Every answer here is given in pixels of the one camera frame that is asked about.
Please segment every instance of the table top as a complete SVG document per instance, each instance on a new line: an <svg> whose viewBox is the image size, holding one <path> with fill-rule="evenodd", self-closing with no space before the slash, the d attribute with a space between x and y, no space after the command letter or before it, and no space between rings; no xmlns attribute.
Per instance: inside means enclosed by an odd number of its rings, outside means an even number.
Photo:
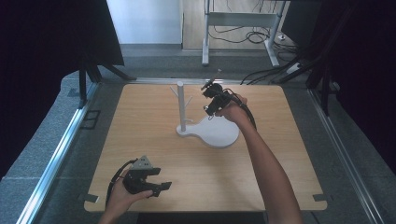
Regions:
<svg viewBox="0 0 396 224"><path fill-rule="evenodd" d="M178 100L170 87L177 85L129 84L122 91L108 131L89 193L96 203L85 202L87 211L104 211L112 176L127 161L147 155L159 175L150 183L172 182L160 197L134 203L136 212L248 212L265 210L248 149L242 134L223 149L206 145L197 137L181 137ZM223 85L247 97L258 132L287 173L302 210L324 210L323 194L284 92L278 86ZM197 123L211 99L201 86L184 85L187 119Z"/></svg>

